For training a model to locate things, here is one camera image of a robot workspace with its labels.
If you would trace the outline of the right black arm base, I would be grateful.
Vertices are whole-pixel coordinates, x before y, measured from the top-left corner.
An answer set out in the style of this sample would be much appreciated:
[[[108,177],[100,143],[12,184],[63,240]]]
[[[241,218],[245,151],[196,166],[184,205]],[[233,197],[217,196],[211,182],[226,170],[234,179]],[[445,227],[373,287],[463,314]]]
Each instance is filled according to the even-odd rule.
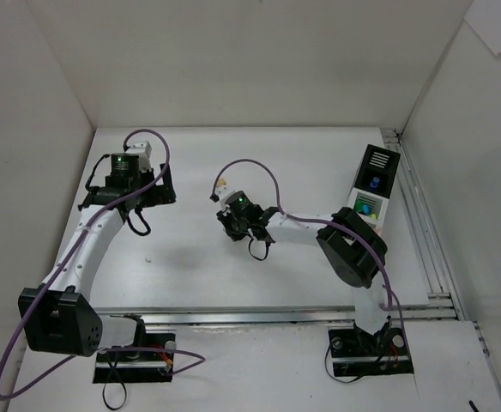
[[[369,377],[414,373],[403,329],[391,321],[373,335],[357,325],[330,329],[328,344],[325,371],[344,385]]]

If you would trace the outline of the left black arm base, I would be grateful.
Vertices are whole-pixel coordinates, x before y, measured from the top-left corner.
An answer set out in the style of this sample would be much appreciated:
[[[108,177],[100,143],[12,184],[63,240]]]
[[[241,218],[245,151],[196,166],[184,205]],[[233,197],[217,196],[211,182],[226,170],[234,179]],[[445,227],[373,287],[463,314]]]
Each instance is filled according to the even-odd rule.
[[[176,348],[173,330],[149,329],[142,319],[137,321],[132,346],[143,348]],[[94,364],[94,384],[147,384],[172,381],[175,355],[154,351],[118,350],[97,354]]]

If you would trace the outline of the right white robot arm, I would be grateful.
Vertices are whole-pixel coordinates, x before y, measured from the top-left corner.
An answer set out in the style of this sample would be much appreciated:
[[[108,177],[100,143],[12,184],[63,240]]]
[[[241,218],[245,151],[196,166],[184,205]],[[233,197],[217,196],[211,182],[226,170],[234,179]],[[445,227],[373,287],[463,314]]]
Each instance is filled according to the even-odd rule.
[[[266,251],[280,243],[318,248],[336,276],[353,289],[358,348],[374,354],[385,345],[383,327],[393,303],[385,267],[388,248],[353,209],[343,207],[330,216],[290,215],[278,207],[262,208],[243,191],[221,188],[210,199],[220,205],[216,217],[234,241],[262,242]]]

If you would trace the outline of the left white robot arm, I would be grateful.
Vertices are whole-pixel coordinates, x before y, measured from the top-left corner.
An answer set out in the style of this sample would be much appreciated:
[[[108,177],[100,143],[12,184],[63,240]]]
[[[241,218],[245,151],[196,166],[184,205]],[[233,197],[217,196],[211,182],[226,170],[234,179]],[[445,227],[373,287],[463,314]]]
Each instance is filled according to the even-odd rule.
[[[80,221],[56,268],[37,288],[24,288],[18,299],[27,343],[35,352],[89,357],[116,347],[134,361],[147,351],[143,322],[134,316],[100,316],[90,294],[109,245],[130,214],[172,204],[176,195],[168,163],[156,173],[144,152],[110,159],[104,185],[86,186]]]

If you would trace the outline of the white black stationery organizer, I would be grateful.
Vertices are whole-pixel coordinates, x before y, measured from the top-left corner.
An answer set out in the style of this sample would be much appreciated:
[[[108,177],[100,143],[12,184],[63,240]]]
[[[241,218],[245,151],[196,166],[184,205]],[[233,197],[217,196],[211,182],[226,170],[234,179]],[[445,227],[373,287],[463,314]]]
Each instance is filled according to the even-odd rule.
[[[369,144],[353,180],[347,206],[377,234],[383,229],[401,156]]]

